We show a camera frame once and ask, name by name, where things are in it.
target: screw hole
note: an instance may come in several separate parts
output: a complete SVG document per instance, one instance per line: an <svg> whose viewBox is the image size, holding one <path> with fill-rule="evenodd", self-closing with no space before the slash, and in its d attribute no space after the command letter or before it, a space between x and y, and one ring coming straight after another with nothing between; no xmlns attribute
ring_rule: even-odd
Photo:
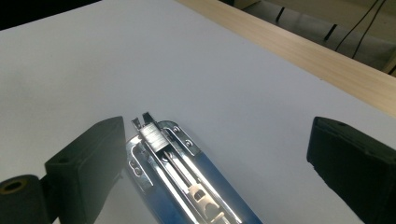
<svg viewBox="0 0 396 224"><path fill-rule="evenodd" d="M132 167L134 167L134 168L137 166L136 160L130 160L130 161L129 161L129 164L130 164Z"/></svg>
<svg viewBox="0 0 396 224"><path fill-rule="evenodd" d="M139 167L136 167L136 168L134 168L134 173L135 173L137 176L141 176L141 175L142 175L142 170L140 170Z"/></svg>
<svg viewBox="0 0 396 224"><path fill-rule="evenodd" d="M174 133L179 133L179 132L180 132L180 129L179 129L177 126L175 126L175 127L173 128L173 131L174 131Z"/></svg>
<svg viewBox="0 0 396 224"><path fill-rule="evenodd" d="M205 193L203 190L198 190L195 194L194 194L194 199L195 201L199 201L200 199L202 199L205 196Z"/></svg>
<svg viewBox="0 0 396 224"><path fill-rule="evenodd" d="M192 141L186 140L186 147L192 147Z"/></svg>
<svg viewBox="0 0 396 224"><path fill-rule="evenodd" d="M23 189L26 184L27 180L23 178L11 180L0 188L0 194L11 194L17 192Z"/></svg>
<svg viewBox="0 0 396 224"><path fill-rule="evenodd" d="M4 188L4 190L5 191L12 191L12 190L16 190L16 189L20 188L21 186L22 186L22 183L20 181L17 181L17 182L14 182L14 183L11 183L11 184L7 185Z"/></svg>

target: wooden surface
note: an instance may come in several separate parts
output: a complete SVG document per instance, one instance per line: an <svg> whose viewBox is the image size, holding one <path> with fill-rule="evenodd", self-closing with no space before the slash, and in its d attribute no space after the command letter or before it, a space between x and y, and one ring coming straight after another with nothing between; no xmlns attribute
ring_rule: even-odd
<svg viewBox="0 0 396 224"><path fill-rule="evenodd" d="M396 117L396 79L215 0L178 0L210 20Z"/></svg>
<svg viewBox="0 0 396 224"><path fill-rule="evenodd" d="M363 17L375 0L264 0L306 15L351 29ZM381 1L356 28L364 32ZM368 35L396 42L396 1L388 0L380 9Z"/></svg>

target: black cable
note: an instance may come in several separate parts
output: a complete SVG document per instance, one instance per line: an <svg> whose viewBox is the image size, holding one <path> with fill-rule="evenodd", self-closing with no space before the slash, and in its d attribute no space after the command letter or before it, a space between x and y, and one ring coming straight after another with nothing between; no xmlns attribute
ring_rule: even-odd
<svg viewBox="0 0 396 224"><path fill-rule="evenodd" d="M363 38L366 36L367 32L370 30L371 26L373 25L373 22L374 22L374 20L375 20L376 15L378 15L379 10L381 10L381 7L384 6L384 3L385 3L386 1L387 1L387 0L382 1L381 5L379 5L379 8L376 10L376 12L375 12L375 14L374 14L374 16L373 16L373 19L370 21L369 26L368 26L367 29L364 31L364 34L363 34L363 36L361 37L361 40L359 41L359 44L358 44L358 46L356 47L355 52L353 52L352 59L355 58L355 55L356 55L356 53L358 52L358 49L361 47L361 41L363 41Z"/></svg>
<svg viewBox="0 0 396 224"><path fill-rule="evenodd" d="M392 75L392 73L396 70L396 64L393 66L392 69L390 69L388 75Z"/></svg>
<svg viewBox="0 0 396 224"><path fill-rule="evenodd" d="M373 5L367 10L367 12L366 12L366 13L364 14L364 16L358 21L358 23L356 23L356 25L344 36L344 38L343 38L343 39L341 40L341 42L338 44L337 48L335 48L335 51L337 51L337 50L340 48L340 46L343 44L344 40L347 39L347 37L350 35L350 33L352 33L352 31L354 31L355 28L356 28L359 24L361 24L361 22L364 20L364 18L366 18L367 14L369 14L369 12L373 9L373 7L376 5L376 3L377 3L378 1L379 1L379 0L375 0L375 2L373 3Z"/></svg>

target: screw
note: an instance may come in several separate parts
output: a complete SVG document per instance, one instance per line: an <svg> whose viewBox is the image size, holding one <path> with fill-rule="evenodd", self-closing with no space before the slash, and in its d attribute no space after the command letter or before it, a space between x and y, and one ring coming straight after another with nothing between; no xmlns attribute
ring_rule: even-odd
<svg viewBox="0 0 396 224"><path fill-rule="evenodd" d="M173 128L174 133L179 133L180 132L180 128L178 128L177 126L175 126Z"/></svg>
<svg viewBox="0 0 396 224"><path fill-rule="evenodd" d="M192 141L186 140L186 146L187 147L192 147Z"/></svg>
<svg viewBox="0 0 396 224"><path fill-rule="evenodd" d="M136 167L136 168L134 169L134 173L135 173L137 176L140 176L140 175L142 175L142 170L140 170L139 167Z"/></svg>
<svg viewBox="0 0 396 224"><path fill-rule="evenodd" d="M136 165L137 165L136 160L131 160L131 161L129 161L129 164L130 164L132 167L136 167Z"/></svg>

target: metal clip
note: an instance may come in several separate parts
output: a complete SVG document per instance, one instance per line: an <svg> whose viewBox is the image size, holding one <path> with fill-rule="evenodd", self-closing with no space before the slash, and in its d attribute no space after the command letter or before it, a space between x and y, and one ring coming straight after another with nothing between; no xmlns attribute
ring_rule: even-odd
<svg viewBox="0 0 396 224"><path fill-rule="evenodd" d="M128 142L128 160L134 180L143 191L153 186L140 165L149 163L152 170L173 195L193 223L242 223L233 209L206 180L191 160L201 149L172 121L157 122L149 114L133 124L138 136ZM146 157L136 157L135 148L141 148Z"/></svg>

